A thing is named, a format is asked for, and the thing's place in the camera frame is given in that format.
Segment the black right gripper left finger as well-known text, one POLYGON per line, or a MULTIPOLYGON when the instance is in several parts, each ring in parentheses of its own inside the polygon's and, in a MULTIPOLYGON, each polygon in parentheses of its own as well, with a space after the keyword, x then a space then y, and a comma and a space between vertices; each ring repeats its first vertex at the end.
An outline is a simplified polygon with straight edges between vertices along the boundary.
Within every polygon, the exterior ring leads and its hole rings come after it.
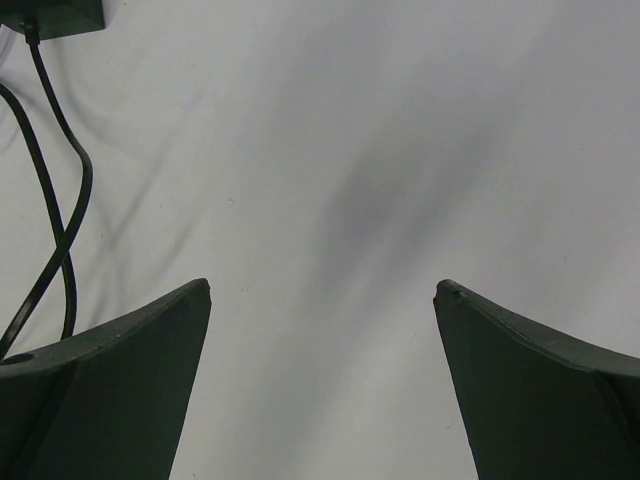
POLYGON ((196 279, 2 360, 2 478, 169 478, 210 311, 196 279))

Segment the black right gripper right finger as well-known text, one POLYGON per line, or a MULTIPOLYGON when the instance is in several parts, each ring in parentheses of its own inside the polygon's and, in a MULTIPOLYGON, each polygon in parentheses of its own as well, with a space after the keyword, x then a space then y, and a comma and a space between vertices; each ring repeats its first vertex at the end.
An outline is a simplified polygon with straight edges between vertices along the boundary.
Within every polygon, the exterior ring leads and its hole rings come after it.
POLYGON ((639 360, 452 281, 434 309, 481 479, 636 479, 639 360))

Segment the black network switch box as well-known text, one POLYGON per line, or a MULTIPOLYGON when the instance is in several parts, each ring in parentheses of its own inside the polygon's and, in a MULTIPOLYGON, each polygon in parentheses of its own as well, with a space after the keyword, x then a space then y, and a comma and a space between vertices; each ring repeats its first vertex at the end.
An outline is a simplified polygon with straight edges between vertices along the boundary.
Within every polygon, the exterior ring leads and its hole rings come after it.
POLYGON ((1 25, 50 40, 106 28, 101 0, 1 0, 1 25))

